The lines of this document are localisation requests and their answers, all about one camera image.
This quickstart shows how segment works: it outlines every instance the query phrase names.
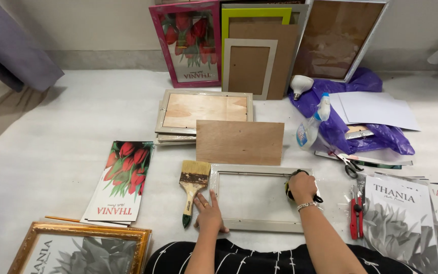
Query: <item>thin paintbrush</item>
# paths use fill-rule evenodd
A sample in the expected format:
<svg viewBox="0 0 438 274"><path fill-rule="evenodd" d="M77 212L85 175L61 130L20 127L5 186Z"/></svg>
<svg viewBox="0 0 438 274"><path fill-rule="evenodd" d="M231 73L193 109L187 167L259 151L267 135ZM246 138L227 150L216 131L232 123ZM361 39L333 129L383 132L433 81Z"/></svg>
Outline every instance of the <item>thin paintbrush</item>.
<svg viewBox="0 0 438 274"><path fill-rule="evenodd" d="M192 220L192 202L197 191L207 187L211 165L206 162L185 160L182 162L182 173L180 174L180 185L187 193L187 203L182 215L184 228Z"/></svg>

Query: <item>pink photo frame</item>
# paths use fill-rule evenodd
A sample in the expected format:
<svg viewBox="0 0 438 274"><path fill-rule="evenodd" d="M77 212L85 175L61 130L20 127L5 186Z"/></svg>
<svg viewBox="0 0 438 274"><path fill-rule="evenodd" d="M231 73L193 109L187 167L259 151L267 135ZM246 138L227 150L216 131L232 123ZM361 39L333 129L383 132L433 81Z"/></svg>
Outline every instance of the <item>pink photo frame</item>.
<svg viewBox="0 0 438 274"><path fill-rule="evenodd" d="M218 0L149 7L174 88L221 85L219 9Z"/></svg>

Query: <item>brush bristles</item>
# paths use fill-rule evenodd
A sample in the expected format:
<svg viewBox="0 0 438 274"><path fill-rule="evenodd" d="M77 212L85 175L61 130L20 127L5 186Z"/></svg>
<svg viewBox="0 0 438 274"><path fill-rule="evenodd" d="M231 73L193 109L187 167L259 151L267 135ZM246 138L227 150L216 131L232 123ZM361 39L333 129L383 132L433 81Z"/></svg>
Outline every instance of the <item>brush bristles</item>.
<svg viewBox="0 0 438 274"><path fill-rule="evenodd" d="M211 164L206 162L184 160L182 162L182 172L209 176L209 173L211 172Z"/></svg>

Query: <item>person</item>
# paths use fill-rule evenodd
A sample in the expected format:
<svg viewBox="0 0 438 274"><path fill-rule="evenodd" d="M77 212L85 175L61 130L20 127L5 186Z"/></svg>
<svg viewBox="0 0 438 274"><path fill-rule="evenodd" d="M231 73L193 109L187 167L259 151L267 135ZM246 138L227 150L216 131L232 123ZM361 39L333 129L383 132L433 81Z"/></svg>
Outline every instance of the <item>person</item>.
<svg viewBox="0 0 438 274"><path fill-rule="evenodd" d="M313 203L315 178L300 172L289 181L299 210L306 244L281 252L257 252L240 248L227 239L217 239L224 227L216 195L210 190L209 203L202 194L194 200L199 215L197 243L173 242L157 250L145 267L145 274L283 274L283 273L420 273L402 262L362 246L345 244Z"/></svg>

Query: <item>purple plastic bag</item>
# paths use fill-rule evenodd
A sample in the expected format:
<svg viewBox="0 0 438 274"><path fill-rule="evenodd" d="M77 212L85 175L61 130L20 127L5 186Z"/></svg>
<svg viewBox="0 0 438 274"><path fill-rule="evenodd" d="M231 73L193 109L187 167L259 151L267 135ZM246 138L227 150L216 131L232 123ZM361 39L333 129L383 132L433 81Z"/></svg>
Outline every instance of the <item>purple plastic bag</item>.
<svg viewBox="0 0 438 274"><path fill-rule="evenodd" d="M317 111L317 105L323 92L338 93L351 91L371 91L381 92L383 82L371 70L367 68L358 68L350 83L338 83L329 80L314 80L312 89L302 93L298 101L294 101L293 90L289 88L290 102L305 116L312 117ZM347 154L354 154L358 151L369 151L381 148L391 148L401 155L413 155L415 150L410 142L398 127L366 124L374 135L364 139L346 140L344 134L349 128L344 124L342 119L331 107L331 115L327 121L320 124L319 133L324 139L335 145L337 148Z"/></svg>

